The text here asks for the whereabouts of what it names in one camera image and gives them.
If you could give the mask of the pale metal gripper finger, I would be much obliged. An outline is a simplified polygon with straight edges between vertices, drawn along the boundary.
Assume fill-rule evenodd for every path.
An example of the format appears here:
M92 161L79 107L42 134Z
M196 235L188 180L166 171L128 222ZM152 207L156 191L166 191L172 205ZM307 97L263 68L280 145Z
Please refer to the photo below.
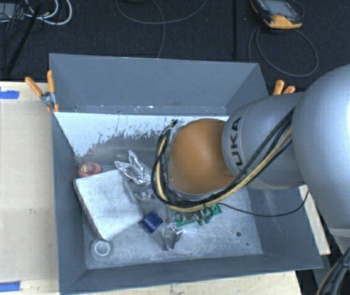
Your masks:
M163 248L166 251L173 250L172 247L172 229L169 226L165 226L163 232L162 232L162 239L163 239Z
M176 243L180 240L183 229L176 224L170 226L170 247L175 248Z

